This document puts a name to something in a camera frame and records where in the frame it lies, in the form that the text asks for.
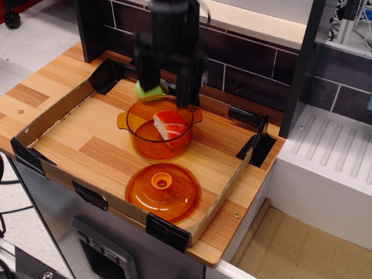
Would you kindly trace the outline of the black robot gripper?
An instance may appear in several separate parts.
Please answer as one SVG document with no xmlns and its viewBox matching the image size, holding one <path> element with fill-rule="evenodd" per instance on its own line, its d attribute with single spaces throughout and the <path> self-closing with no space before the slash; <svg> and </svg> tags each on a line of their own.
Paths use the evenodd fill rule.
<svg viewBox="0 0 372 279">
<path fill-rule="evenodd" d="M 135 34 L 134 62 L 141 88 L 160 84 L 160 71 L 177 74 L 179 108 L 199 105 L 206 55 L 199 47 L 199 1 L 150 1 L 151 30 Z"/>
</svg>

